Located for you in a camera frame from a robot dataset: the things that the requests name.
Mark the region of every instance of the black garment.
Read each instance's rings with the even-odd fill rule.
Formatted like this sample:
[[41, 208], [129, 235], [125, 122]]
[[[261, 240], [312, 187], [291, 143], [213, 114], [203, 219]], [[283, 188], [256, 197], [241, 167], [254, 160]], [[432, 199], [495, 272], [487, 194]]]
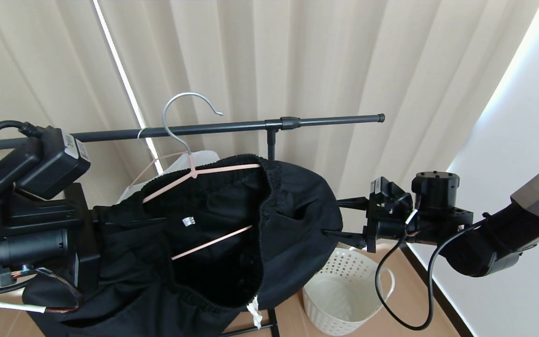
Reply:
[[[100, 225], [105, 249], [97, 292], [71, 314], [31, 312], [43, 333], [216, 337], [256, 295], [264, 310], [295, 294], [336, 246], [321, 234], [321, 229], [342, 230], [336, 198], [316, 173], [255, 155], [202, 169], [240, 164], [261, 168], [200, 175], [143, 204], [144, 196], [188, 171], [169, 173], [112, 206]], [[182, 219], [189, 216], [195, 224], [185, 226]], [[244, 233], [171, 261], [250, 225]], [[23, 299], [51, 307], [73, 304], [63, 286], [39, 276]]]

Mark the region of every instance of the floor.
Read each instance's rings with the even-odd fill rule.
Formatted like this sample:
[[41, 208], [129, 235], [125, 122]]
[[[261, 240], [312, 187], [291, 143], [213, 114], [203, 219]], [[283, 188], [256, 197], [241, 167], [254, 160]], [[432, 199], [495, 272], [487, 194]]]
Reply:
[[[377, 254], [369, 254], [373, 260], [379, 260], [385, 254], [389, 245], [380, 245]], [[397, 251], [389, 258], [386, 267], [389, 267], [396, 277], [396, 288], [388, 303], [393, 311], [406, 322], [414, 325], [422, 324], [428, 314], [427, 290], [423, 281], [402, 252]], [[19, 293], [0, 296], [3, 301], [19, 301]], [[262, 312], [267, 322], [267, 312]], [[282, 303], [276, 308], [278, 326], [281, 337], [325, 337], [317, 330], [305, 314], [302, 306], [302, 294]], [[252, 318], [249, 313], [243, 313], [226, 329], [226, 331], [250, 328]], [[269, 329], [253, 331], [241, 335], [242, 337], [271, 337]], [[439, 305], [434, 312], [432, 324], [424, 331], [411, 331], [400, 326], [390, 317], [385, 309], [381, 309], [366, 324], [350, 337], [458, 337], [451, 322], [445, 316]], [[42, 337], [41, 331], [30, 320], [26, 312], [9, 309], [0, 309], [0, 337]]]

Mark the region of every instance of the curtain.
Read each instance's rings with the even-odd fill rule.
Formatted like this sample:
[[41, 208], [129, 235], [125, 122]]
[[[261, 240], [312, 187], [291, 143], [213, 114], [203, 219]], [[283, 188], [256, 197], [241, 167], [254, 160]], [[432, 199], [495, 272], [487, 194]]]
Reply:
[[[378, 176], [410, 189], [445, 170], [522, 40], [539, 0], [100, 0], [147, 126], [384, 113], [385, 123], [278, 132], [276, 159], [339, 198]], [[138, 128], [90, 1], [0, 2], [0, 120], [69, 132]], [[184, 137], [220, 157], [266, 155], [264, 132]], [[154, 139], [159, 155], [181, 151]], [[90, 205], [113, 203], [150, 161], [141, 141], [89, 144]], [[162, 161], [167, 167], [169, 162]], [[359, 230], [361, 212], [345, 212]]]

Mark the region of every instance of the clothing rail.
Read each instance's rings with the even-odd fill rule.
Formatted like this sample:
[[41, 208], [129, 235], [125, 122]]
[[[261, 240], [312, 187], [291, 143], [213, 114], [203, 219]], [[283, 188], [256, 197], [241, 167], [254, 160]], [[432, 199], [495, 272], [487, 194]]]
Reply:
[[[293, 130], [302, 126], [318, 126], [318, 125], [336, 125], [336, 124], [357, 124], [357, 123], [381, 123], [385, 120], [383, 114], [365, 115], [365, 116], [350, 116], [350, 117], [326, 117], [326, 118], [298, 118], [298, 117], [281, 117], [280, 119], [266, 119], [265, 121], [256, 122], [235, 122], [235, 123], [220, 123], [220, 124], [203, 124], [203, 125], [188, 125], [174, 126], [170, 130], [178, 136], [186, 136], [191, 134], [211, 134], [223, 132], [250, 132], [258, 130], [267, 131], [268, 144], [268, 160], [276, 159], [276, 133], [279, 130]], [[125, 140], [136, 138], [150, 137], [165, 137], [169, 136], [163, 128], [145, 128], [133, 130], [113, 130], [107, 132], [79, 132], [73, 134], [76, 139], [83, 143], [92, 141], [109, 141], [109, 140]], [[3, 139], [0, 140], [0, 150], [13, 149], [20, 145], [26, 138]], [[272, 337], [280, 337], [278, 330], [278, 319], [276, 318], [276, 310], [268, 309], [269, 322], [261, 325], [261, 329], [269, 328]], [[247, 328], [237, 331], [232, 331], [220, 335], [220, 337], [230, 337], [255, 331], [257, 328]]]

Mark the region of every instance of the white hanger hook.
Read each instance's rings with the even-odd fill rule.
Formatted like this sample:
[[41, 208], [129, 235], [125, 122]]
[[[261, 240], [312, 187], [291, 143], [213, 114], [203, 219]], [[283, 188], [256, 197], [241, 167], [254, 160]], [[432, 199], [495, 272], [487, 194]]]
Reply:
[[197, 96], [201, 99], [203, 99], [205, 102], [207, 102], [207, 104], [209, 105], [209, 107], [213, 110], [213, 113], [215, 113], [216, 115], [220, 115], [220, 116], [223, 116], [224, 114], [221, 113], [220, 111], [217, 111], [216, 108], [213, 107], [213, 104], [207, 99], [207, 97], [203, 96], [202, 94], [199, 94], [197, 92], [183, 92], [181, 94], [177, 94], [176, 96], [172, 97], [166, 104], [165, 104], [165, 107], [163, 107], [163, 112], [162, 112], [162, 124], [163, 124], [163, 128], [166, 130], [166, 132], [169, 134], [170, 137], [174, 138], [175, 140], [179, 141], [180, 143], [182, 143], [182, 145], [184, 145], [184, 147], [186, 147], [186, 151], [188, 152], [189, 155], [192, 155], [192, 152], [190, 151], [190, 147], [189, 145], [182, 139], [178, 138], [178, 136], [176, 136], [173, 132], [171, 132], [171, 130], [169, 129], [169, 126], [168, 126], [168, 122], [167, 122], [167, 115], [168, 115], [168, 109], [169, 109], [169, 106], [179, 97], [182, 97], [182, 96]]

